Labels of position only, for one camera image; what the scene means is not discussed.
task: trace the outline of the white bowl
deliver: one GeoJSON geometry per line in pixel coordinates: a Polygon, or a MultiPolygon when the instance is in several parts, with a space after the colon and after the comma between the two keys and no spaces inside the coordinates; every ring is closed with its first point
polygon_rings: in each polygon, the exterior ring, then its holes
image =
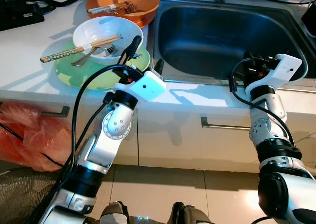
{"type": "MultiPolygon", "coordinates": [[[[125,18],[113,16],[92,18],[80,24],[74,31],[73,42],[75,47],[79,47],[118,34],[123,38],[113,43],[118,50],[127,48],[137,35],[142,37],[138,47],[143,43],[143,32],[135,23],[125,18]]],[[[119,58],[120,56],[104,57],[102,54],[91,55],[91,59],[94,62],[102,65],[116,64],[119,58]]]]}

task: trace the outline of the stainless steel sink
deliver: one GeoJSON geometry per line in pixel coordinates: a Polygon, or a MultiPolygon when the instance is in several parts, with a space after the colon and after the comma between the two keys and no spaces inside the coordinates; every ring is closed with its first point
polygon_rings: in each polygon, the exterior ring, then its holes
{"type": "Polygon", "coordinates": [[[164,60],[162,75],[167,81],[228,85],[232,68],[250,51],[262,57],[286,53],[302,59],[291,80],[308,69],[307,80],[292,84],[314,86],[310,78],[316,78],[315,49],[286,10],[160,0],[148,39],[153,58],[164,60]]]}

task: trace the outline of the kitchen counter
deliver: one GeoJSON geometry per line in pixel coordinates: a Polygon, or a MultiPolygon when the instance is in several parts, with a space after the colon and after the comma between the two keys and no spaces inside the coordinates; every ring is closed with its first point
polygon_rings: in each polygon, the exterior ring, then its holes
{"type": "MultiPolygon", "coordinates": [[[[73,103],[78,89],[65,85],[55,73],[55,62],[43,64],[41,56],[50,55],[63,49],[71,40],[78,25],[88,20],[85,13],[86,0],[80,0],[70,6],[57,8],[45,15],[45,21],[34,25],[0,32],[0,99],[27,100],[44,102],[73,103]]],[[[227,0],[228,3],[256,4],[285,8],[299,18],[304,14],[305,6],[292,6],[272,3],[264,0],[227,0]]],[[[148,27],[143,29],[147,36],[148,27]]],[[[238,93],[246,98],[244,90],[238,93]]],[[[278,91],[288,112],[316,114],[316,94],[293,91],[278,91]]],[[[100,102],[103,90],[89,90],[84,101],[100,102]]],[[[222,108],[236,108],[247,112],[248,107],[233,98],[228,87],[167,83],[167,92],[156,98],[153,103],[140,107],[157,109],[209,111],[222,108]]]]}

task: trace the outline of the red plastic bag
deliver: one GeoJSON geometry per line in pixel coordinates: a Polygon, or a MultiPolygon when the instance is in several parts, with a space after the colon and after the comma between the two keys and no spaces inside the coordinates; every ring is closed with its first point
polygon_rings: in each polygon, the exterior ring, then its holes
{"type": "Polygon", "coordinates": [[[0,159],[32,167],[37,171],[55,171],[71,152],[71,131],[61,119],[41,116],[40,110],[22,103],[3,103],[0,123],[17,133],[23,141],[0,127],[0,159]]]}

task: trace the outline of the chopsticks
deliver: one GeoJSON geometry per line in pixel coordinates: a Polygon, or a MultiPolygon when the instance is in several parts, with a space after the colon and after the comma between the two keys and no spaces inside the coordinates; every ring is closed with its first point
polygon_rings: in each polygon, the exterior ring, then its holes
{"type": "Polygon", "coordinates": [[[120,39],[122,39],[122,37],[120,37],[120,34],[114,35],[114,36],[111,36],[111,37],[108,37],[108,38],[105,38],[105,39],[102,39],[102,40],[98,40],[98,41],[92,42],[90,44],[86,44],[86,45],[83,45],[83,46],[76,47],[74,49],[65,50],[65,51],[62,51],[62,52],[59,52],[59,53],[56,53],[56,54],[53,54],[53,55],[42,57],[39,60],[41,62],[43,62],[43,63],[47,63],[47,62],[50,62],[50,61],[53,61],[53,60],[57,60],[57,59],[60,59],[60,58],[64,58],[64,57],[67,57],[67,56],[70,56],[70,55],[77,54],[79,52],[83,52],[86,49],[88,49],[88,50],[90,49],[91,50],[93,48],[102,46],[104,44],[113,43],[113,42],[115,42],[117,40],[120,40],[120,39]]]}
{"type": "Polygon", "coordinates": [[[87,12],[90,14],[96,14],[100,12],[107,12],[107,11],[115,11],[117,8],[123,8],[125,6],[128,6],[130,4],[130,1],[125,1],[121,3],[113,3],[109,4],[106,6],[98,7],[98,8],[92,8],[92,9],[87,9],[87,12]]]}

